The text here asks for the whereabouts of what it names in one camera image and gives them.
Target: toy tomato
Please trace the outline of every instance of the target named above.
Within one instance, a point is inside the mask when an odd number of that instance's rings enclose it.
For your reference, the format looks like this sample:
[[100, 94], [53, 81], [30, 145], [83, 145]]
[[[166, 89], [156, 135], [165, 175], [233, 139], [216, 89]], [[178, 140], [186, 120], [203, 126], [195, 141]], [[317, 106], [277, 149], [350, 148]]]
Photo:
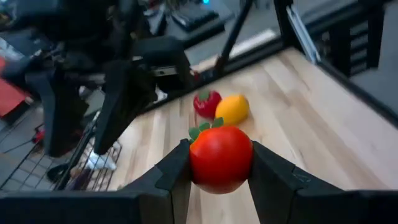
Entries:
[[236, 190], [249, 177], [252, 147], [249, 137], [234, 126], [203, 130], [190, 146], [193, 182], [212, 194]]

